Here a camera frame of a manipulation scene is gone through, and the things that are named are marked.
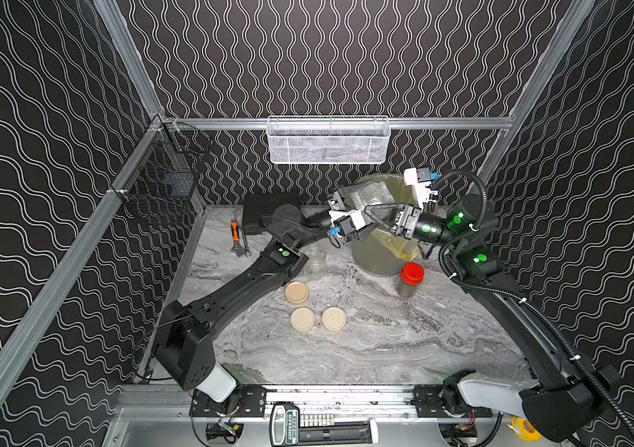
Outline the jar with cream lid back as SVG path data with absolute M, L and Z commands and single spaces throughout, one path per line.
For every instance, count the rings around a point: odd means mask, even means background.
M 363 210 L 366 206 L 388 205 L 396 202 L 386 182 L 366 182 L 358 184 L 348 195 L 352 208 Z

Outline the jar with cream lid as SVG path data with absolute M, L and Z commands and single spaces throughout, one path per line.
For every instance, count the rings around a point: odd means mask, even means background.
M 386 182 L 366 182 L 358 184 L 348 195 L 352 208 L 363 210 L 366 206 L 388 205 L 396 202 Z
M 304 251 L 308 260 L 302 270 L 307 281 L 322 279 L 326 273 L 326 252 L 319 247 L 307 247 Z

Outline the jar with red lid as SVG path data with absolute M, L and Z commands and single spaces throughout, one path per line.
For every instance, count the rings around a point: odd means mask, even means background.
M 425 270 L 416 263 L 405 264 L 399 274 L 396 285 L 397 294 L 404 298 L 410 298 L 415 295 L 419 285 L 423 283 Z

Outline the jar with cream lid front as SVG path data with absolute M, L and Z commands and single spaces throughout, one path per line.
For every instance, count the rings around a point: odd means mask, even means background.
M 326 273 L 326 252 L 319 247 L 307 247 L 304 251 L 308 260 L 302 270 L 307 281 L 322 279 Z

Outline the tan jar lid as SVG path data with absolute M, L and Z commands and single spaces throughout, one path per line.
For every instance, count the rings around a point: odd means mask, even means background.
M 307 303 L 310 297 L 309 287 L 300 281 L 293 281 L 287 284 L 283 293 L 285 294 L 285 301 L 296 307 Z

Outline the cream lid of back jar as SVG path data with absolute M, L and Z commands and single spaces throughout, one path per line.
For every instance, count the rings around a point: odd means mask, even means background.
M 315 323 L 315 314 L 309 307 L 299 307 L 291 313 L 290 324 L 298 333 L 309 333 Z

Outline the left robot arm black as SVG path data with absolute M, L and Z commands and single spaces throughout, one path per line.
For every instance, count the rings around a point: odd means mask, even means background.
M 216 362 L 214 340 L 263 296 L 294 279 L 304 268 L 304 249 L 325 238 L 348 242 L 370 228 L 361 208 L 349 195 L 363 186 L 339 188 L 329 208 L 305 216 L 300 208 L 283 204 L 260 221 L 272 236 L 257 259 L 239 276 L 188 305 L 168 304 L 155 329 L 151 354 L 184 391 L 198 389 L 214 402 L 225 402 L 238 387 L 236 379 Z

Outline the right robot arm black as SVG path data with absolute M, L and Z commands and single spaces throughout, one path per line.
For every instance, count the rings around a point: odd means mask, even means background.
M 523 385 L 463 370 L 442 385 L 445 409 L 460 415 L 475 407 L 524 418 L 560 443 L 611 410 L 634 441 L 634 424 L 613 396 L 620 376 L 596 368 L 555 322 L 535 307 L 484 238 L 498 223 L 484 194 L 467 195 L 444 217 L 408 203 L 368 204 L 367 221 L 401 238 L 438 250 L 442 271 L 493 316 L 516 343 L 531 371 Z

